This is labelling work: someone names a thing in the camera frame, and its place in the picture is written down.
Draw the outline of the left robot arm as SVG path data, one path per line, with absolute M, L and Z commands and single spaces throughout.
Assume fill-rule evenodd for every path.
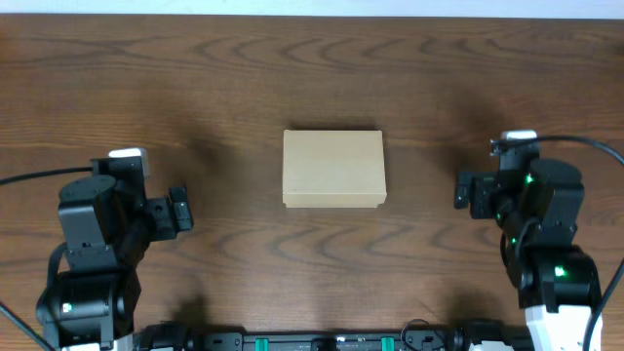
M 60 191 L 58 217 L 64 242 L 36 306 L 44 338 L 56 350 L 111 350 L 135 329 L 137 266 L 149 245 L 194 226 L 188 192 L 149 199 L 141 157 L 95 159 L 91 175 Z

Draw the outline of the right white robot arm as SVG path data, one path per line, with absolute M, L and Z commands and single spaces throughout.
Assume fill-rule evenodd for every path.
M 502 231 L 501 258 L 536 350 L 583 350 L 601 300 L 598 269 L 573 239 L 584 199 L 571 164 L 535 146 L 503 151 L 495 172 L 460 172 L 454 205 Z

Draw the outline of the cardboard box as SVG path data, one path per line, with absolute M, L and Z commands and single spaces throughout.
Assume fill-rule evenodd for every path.
M 374 209 L 387 197 L 381 131 L 283 134 L 283 203 L 290 209 Z

